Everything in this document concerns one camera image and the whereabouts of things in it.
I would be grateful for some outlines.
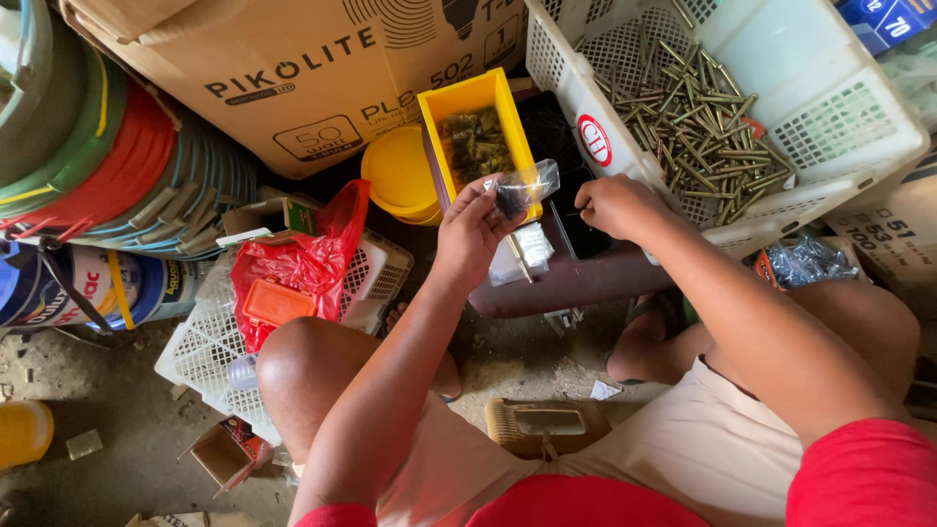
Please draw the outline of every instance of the ch logo sticker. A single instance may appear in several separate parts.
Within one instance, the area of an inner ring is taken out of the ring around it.
[[[579,140],[583,142],[589,156],[600,167],[612,164],[612,145],[608,142],[605,130],[591,115],[579,116]]]

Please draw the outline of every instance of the person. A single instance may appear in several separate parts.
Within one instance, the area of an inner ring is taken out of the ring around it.
[[[446,346],[521,221],[482,182],[384,341],[304,318],[263,345],[260,391],[301,475],[290,525],[937,523],[937,451],[901,406],[910,311],[857,281],[782,294],[623,175],[582,186],[583,220],[652,253],[702,322],[665,340],[664,310],[645,309],[608,370],[675,386],[574,454],[490,441],[436,395],[462,389]]]

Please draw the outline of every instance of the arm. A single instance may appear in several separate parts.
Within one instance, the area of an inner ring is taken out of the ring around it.
[[[290,525],[326,504],[374,509],[407,455],[426,392],[469,293],[487,276],[498,242],[524,217],[493,216],[495,192],[482,194],[482,183],[468,185],[446,211],[429,277],[323,420]]]
[[[660,261],[744,383],[804,447],[869,418],[904,416],[840,337],[758,279],[624,176],[586,183],[576,197],[589,225],[629,239]]]

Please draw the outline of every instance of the yellow lid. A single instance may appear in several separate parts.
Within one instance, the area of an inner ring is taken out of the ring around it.
[[[423,221],[439,210],[420,124],[395,128],[372,142],[361,177],[371,182],[374,203],[395,216]]]

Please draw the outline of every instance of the hand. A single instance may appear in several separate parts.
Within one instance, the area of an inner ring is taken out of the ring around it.
[[[575,206],[583,209],[580,216],[587,224],[641,246],[662,222],[686,223],[645,184],[622,173],[585,183],[576,194]]]
[[[495,191],[484,191],[485,181],[503,176],[492,174],[469,183],[446,210],[439,225],[439,248],[431,278],[468,294],[488,276],[498,243],[527,217],[520,213],[505,218],[495,208]]]

